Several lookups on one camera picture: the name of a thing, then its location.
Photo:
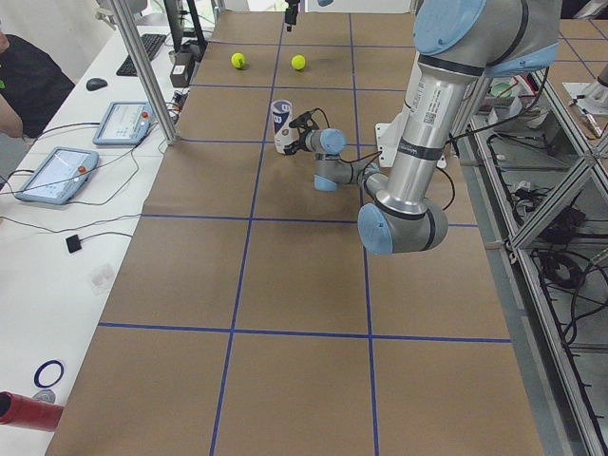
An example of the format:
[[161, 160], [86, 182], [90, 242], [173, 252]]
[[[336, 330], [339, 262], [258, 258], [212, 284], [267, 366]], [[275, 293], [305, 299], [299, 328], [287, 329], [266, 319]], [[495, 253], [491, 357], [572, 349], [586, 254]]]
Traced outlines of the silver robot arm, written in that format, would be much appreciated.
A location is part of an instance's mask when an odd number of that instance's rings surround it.
[[413, 42], [421, 76], [388, 174], [372, 165], [340, 159], [346, 140], [334, 128], [299, 130], [285, 152], [312, 152], [316, 183], [356, 183], [372, 201], [361, 207], [357, 227], [366, 249], [377, 255], [422, 252], [447, 234], [444, 210], [426, 191], [469, 85], [482, 77], [506, 77], [549, 67], [556, 58], [559, 1], [425, 1], [418, 9]]

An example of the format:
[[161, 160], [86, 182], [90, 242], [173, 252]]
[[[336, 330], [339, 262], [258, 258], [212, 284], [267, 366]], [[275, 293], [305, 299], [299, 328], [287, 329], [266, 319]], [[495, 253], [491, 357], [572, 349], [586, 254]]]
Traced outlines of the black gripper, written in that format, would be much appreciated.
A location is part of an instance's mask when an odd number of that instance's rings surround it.
[[[286, 0], [287, 8], [284, 12], [284, 23], [286, 26], [286, 30], [291, 32], [293, 27], [297, 23], [297, 16], [299, 13], [299, 0]], [[286, 156], [292, 156], [297, 153], [297, 151], [311, 151], [310, 145], [310, 135], [312, 134], [311, 130], [304, 130], [298, 134], [298, 139], [296, 142], [293, 142], [284, 147], [284, 154]]]

